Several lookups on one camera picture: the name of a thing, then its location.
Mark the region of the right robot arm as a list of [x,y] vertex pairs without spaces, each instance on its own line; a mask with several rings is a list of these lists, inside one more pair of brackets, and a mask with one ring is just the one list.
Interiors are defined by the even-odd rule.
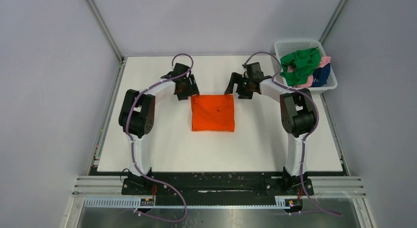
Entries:
[[288,134],[288,150],[280,187],[293,195],[307,182],[306,150],[309,136],[317,128],[319,117],[311,92],[293,89],[265,76],[258,62],[244,64],[245,73],[233,72],[225,94],[236,92],[239,99],[251,99],[254,93],[265,95],[280,104],[281,123]]

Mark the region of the orange t-shirt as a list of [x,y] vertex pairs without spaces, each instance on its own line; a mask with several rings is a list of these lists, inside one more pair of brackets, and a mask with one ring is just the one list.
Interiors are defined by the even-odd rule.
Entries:
[[194,95],[191,97],[191,130],[235,131],[234,96]]

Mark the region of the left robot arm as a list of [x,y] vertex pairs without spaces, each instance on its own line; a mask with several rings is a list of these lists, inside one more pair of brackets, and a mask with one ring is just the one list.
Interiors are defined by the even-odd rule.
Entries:
[[187,100],[199,93],[191,70],[190,66],[176,63],[172,71],[150,87],[143,90],[129,89],[125,93],[118,122],[129,144],[128,177],[134,182],[133,186],[140,194],[150,192],[152,183],[173,188],[171,184],[149,175],[151,163],[149,151],[146,149],[146,135],[153,129],[155,107],[159,101],[171,95],[177,96],[179,100]]

